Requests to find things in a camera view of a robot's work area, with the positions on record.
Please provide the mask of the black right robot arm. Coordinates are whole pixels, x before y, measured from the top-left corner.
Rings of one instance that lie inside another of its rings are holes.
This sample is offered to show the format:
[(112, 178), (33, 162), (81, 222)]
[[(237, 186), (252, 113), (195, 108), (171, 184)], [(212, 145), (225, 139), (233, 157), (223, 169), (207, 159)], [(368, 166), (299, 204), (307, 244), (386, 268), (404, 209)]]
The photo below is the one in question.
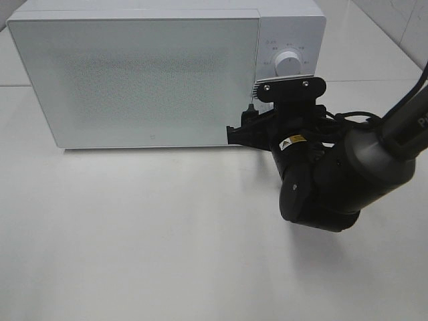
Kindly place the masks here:
[(258, 80), (227, 141), (269, 151), (282, 180), (279, 208), (292, 223), (332, 232), (352, 227), (363, 208), (410, 181), (427, 148), (427, 73), (384, 116), (332, 114), (317, 99), (326, 82), (313, 75)]

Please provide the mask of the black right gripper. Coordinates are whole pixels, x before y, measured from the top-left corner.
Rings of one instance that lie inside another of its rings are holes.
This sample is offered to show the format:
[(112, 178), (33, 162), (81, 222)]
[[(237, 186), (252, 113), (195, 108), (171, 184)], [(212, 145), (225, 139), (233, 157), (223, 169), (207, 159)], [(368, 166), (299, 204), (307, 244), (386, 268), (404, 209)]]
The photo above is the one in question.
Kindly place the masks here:
[(326, 132), (326, 108), (314, 101), (271, 103), (272, 109), (260, 113), (254, 104), (241, 113), (241, 127), (227, 126), (227, 143), (272, 150), (274, 141), (289, 138), (293, 142), (309, 141), (315, 150), (325, 150), (322, 135)]

